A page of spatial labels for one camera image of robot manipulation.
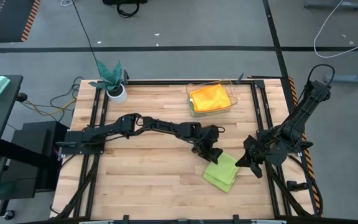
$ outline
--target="black floor mat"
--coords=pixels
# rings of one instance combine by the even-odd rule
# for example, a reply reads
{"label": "black floor mat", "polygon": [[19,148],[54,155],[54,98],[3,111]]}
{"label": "black floor mat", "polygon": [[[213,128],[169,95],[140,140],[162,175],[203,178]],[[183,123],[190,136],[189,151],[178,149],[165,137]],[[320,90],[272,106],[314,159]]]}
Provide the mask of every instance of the black floor mat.
{"label": "black floor mat", "polygon": [[3,0],[0,8],[0,43],[25,42],[40,0]]}

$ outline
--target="white pot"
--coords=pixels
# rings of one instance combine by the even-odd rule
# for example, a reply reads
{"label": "white pot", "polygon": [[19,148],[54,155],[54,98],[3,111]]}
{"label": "white pot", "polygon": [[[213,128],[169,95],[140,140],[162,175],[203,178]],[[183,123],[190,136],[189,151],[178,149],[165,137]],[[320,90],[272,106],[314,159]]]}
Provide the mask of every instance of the white pot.
{"label": "white pot", "polygon": [[123,103],[127,100],[127,91],[125,90],[125,87],[123,84],[120,84],[122,86],[122,93],[118,96],[111,96],[109,92],[107,91],[107,95],[109,96],[110,100],[113,103]]}

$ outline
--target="potted plant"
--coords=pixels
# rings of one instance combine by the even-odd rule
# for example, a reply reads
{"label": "potted plant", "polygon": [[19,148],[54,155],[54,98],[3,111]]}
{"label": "potted plant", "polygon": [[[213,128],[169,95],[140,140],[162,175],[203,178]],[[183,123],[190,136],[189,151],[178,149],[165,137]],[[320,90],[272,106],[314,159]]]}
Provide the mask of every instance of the potted plant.
{"label": "potted plant", "polygon": [[89,84],[96,88],[102,88],[107,91],[107,95],[113,103],[122,103],[127,99],[127,92],[121,81],[122,66],[118,62],[112,73],[99,60],[96,61],[103,82],[90,82]]}

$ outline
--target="yellow cloth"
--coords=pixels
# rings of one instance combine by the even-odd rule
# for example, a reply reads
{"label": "yellow cloth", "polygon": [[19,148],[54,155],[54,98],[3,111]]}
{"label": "yellow cloth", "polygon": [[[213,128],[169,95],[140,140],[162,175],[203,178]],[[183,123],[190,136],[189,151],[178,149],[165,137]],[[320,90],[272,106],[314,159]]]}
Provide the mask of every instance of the yellow cloth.
{"label": "yellow cloth", "polygon": [[229,96],[221,84],[191,91],[195,111],[211,111],[231,106]]}

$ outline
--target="white cable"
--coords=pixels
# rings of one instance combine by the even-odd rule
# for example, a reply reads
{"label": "white cable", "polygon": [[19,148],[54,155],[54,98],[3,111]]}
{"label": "white cable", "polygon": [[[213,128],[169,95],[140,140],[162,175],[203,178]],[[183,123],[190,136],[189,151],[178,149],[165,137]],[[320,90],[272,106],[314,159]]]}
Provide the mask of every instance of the white cable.
{"label": "white cable", "polygon": [[314,42],[313,42],[313,47],[314,47],[314,52],[316,53],[317,56],[321,57],[321,58],[333,58],[333,57],[337,57],[337,56],[340,56],[342,54],[346,54],[346,53],[349,53],[349,52],[352,52],[353,50],[355,49],[358,49],[358,46],[357,47],[354,47],[353,49],[350,49],[350,50],[347,50],[345,52],[341,52],[339,54],[336,54],[336,55],[329,55],[329,56],[322,56],[320,55],[319,53],[317,53],[317,50],[316,50],[316,41],[317,41],[317,38],[318,36],[320,35],[321,31],[323,30],[324,26],[326,25],[328,19],[331,17],[331,15],[335,12],[335,10],[342,4],[344,0],[341,0],[341,2],[335,7],[335,9],[332,11],[332,13],[330,13],[330,15],[327,17],[327,19],[324,21],[323,25],[321,26],[320,28],[320,31],[317,33],[316,37],[314,38]]}
{"label": "white cable", "polygon": [[71,5],[73,4],[73,1],[74,1],[74,0],[62,0],[62,1],[60,2],[60,5],[61,5],[61,6],[71,6]]}

